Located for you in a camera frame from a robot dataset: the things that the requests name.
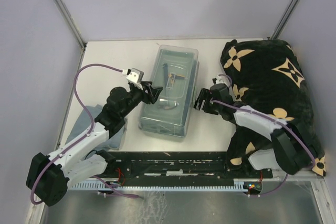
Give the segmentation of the green plastic tool box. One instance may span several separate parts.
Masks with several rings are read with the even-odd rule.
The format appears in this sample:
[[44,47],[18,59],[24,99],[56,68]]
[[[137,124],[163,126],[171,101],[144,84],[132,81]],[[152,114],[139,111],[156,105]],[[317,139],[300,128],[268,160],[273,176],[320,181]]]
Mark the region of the green plastic tool box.
[[198,68],[198,50],[159,47],[151,81],[163,90],[155,104],[142,107],[139,129],[173,137],[186,136]]

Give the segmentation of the small yellow screwdriver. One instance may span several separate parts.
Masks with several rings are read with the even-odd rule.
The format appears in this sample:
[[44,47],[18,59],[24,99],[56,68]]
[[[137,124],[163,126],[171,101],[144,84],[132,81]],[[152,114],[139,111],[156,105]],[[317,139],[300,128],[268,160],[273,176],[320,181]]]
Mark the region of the small yellow screwdriver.
[[170,78],[172,81],[175,81],[175,80],[184,80],[184,79],[186,79],[185,76],[180,75],[180,74],[175,74],[175,73],[170,73],[170,74],[169,74],[169,78]]

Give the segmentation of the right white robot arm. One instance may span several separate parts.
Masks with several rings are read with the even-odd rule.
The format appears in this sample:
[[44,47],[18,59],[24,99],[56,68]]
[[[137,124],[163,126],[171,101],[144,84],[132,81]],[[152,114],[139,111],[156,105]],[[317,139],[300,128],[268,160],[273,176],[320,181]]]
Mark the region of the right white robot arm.
[[266,168],[279,168],[294,175],[303,168],[316,165],[317,149],[300,121],[287,122],[234,101],[224,83],[215,84],[210,89],[202,88],[194,108],[220,115],[235,125],[226,163],[231,168],[241,166],[246,177],[254,177]]

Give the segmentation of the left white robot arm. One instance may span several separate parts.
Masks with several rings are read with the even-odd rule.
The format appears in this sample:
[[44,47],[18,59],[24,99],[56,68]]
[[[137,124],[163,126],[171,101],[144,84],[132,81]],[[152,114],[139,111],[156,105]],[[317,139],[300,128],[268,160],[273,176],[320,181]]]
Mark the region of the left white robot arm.
[[113,138],[124,127],[125,117],[139,103],[154,104],[163,91],[163,87],[154,87],[150,81],[129,83],[129,88],[129,91],[113,88],[102,111],[72,141],[47,155],[38,153],[33,157],[26,180],[32,204],[53,206],[75,184],[92,176],[110,177],[115,173],[114,158],[107,151],[100,150],[88,159],[84,156]]

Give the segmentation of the black handled claw hammer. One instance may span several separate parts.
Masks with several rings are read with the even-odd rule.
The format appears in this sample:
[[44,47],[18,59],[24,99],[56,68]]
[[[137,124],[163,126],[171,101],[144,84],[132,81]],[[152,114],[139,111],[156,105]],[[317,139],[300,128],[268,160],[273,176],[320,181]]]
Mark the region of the black handled claw hammer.
[[175,81],[172,81],[169,78],[169,72],[168,70],[169,66],[167,63],[163,64],[163,81],[164,81],[164,88],[163,91],[161,92],[162,98],[159,98],[159,108],[164,109],[164,110],[172,110],[175,109],[178,106],[178,102],[169,100],[169,94],[170,91],[172,90],[172,86]]

